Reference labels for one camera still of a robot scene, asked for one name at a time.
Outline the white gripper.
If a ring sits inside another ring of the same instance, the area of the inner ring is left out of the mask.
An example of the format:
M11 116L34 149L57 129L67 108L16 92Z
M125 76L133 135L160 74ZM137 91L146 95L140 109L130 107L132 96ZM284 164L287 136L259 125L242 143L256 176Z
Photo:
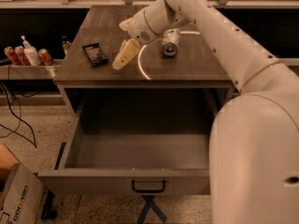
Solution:
M116 70L121 70L127 65L139 53L141 45L147 45L158 37L150 28L144 10L122 21L119 26L124 32L128 32L131 39L121 43L120 51L112 64Z

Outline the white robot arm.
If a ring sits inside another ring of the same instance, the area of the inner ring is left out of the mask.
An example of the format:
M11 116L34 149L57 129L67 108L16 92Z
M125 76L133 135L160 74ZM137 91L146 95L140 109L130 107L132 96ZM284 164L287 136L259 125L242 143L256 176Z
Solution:
M299 224L299 76L207 0L157 0L120 27L121 69L169 28L192 23L239 94L209 139L213 224Z

